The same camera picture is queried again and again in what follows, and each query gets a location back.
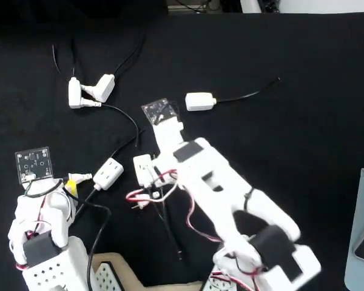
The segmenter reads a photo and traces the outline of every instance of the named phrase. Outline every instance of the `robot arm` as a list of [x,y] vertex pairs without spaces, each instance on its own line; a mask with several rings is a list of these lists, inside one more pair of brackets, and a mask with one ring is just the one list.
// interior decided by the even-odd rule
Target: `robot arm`
[[[31,198],[32,195],[52,189],[58,184],[59,187],[54,191]],[[59,248],[65,247],[68,243],[68,229],[75,217],[76,203],[62,191],[60,180],[49,178],[34,181],[28,194],[30,196],[18,197],[15,219],[8,233],[10,250],[20,266],[28,263],[23,247],[35,233],[40,235],[50,232],[54,244]]]
[[[162,99],[142,106],[160,149],[159,157],[147,167],[150,176],[175,169],[177,181],[167,175],[154,184],[177,183],[212,221],[223,242],[214,255],[220,272],[254,291],[295,291],[316,276],[321,266],[312,250],[294,244],[300,237],[294,220],[264,192],[253,189],[205,139],[183,141],[183,125],[167,105]],[[236,228],[233,213],[237,210],[269,226],[248,238]],[[259,273],[251,276],[255,270]]]

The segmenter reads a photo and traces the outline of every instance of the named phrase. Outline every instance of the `white plastic housing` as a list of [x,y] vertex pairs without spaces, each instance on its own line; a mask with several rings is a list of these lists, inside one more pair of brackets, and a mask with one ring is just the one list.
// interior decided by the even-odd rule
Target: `white plastic housing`
[[99,191],[101,189],[108,190],[117,178],[121,176],[123,171],[124,167],[119,162],[113,158],[109,158],[93,177],[94,187]]
[[70,108],[81,108],[81,84],[75,77],[70,79],[68,91]]
[[157,174],[153,170],[151,156],[141,155],[133,157],[133,165],[135,166],[138,184],[142,187],[151,185]]
[[115,87],[115,76],[105,74],[98,81],[97,85],[94,86],[93,97],[97,101],[104,103],[105,101],[107,101],[114,87]]
[[217,103],[212,93],[195,92],[188,93],[185,97],[187,111],[210,110]]
[[[58,256],[23,271],[29,291],[46,291],[57,286],[66,291],[88,291],[86,283],[87,253],[83,242],[69,238],[69,247]],[[92,289],[99,291],[93,270],[90,273]]]

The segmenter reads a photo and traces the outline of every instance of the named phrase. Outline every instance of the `circuit board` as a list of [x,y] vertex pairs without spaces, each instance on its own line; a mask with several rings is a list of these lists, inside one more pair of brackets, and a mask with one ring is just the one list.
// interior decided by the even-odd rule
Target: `circuit board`
[[49,147],[15,153],[19,183],[53,177]]
[[143,105],[141,108],[152,125],[158,125],[159,122],[174,116],[178,117],[174,108],[166,98]]

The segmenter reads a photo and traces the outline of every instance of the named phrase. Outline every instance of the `white robotic arm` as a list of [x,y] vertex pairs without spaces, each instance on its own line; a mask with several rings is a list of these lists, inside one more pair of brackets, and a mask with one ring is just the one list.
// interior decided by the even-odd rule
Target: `white robotic arm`
[[[166,99],[142,106],[161,153],[143,167],[150,172],[147,178],[138,171],[142,166],[137,163],[143,159],[134,159],[140,184],[150,184],[151,176],[174,169],[177,180],[164,175],[154,184],[177,183],[190,194],[223,242],[214,255],[219,272],[246,289],[295,291],[316,276],[321,266],[312,250],[294,244],[300,237],[296,223],[264,192],[253,189],[205,139],[183,141],[183,125],[168,106]],[[248,238],[236,228],[233,213],[237,210],[259,217],[269,226]]]

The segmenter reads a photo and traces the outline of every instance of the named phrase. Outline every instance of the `white robot part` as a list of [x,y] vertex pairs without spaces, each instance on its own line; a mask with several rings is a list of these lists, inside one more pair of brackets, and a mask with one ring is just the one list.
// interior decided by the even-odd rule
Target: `white robot part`
[[[295,291],[316,276],[321,265],[312,250],[294,244],[300,237],[294,220],[264,192],[253,189],[205,139],[184,142],[180,135],[182,128],[176,118],[153,124],[160,155],[152,161],[152,166],[157,173],[175,169],[177,175],[176,182],[172,178],[156,179],[155,185],[177,183],[213,222],[224,244],[214,255],[214,263],[221,273],[253,291]],[[255,215],[272,227],[248,238],[236,228],[233,213],[237,210]],[[260,252],[267,255],[275,246],[266,242],[272,243],[276,237],[286,247],[286,258],[297,265],[296,274],[288,270],[288,262],[275,263],[267,269]],[[261,244],[268,246],[268,253]]]

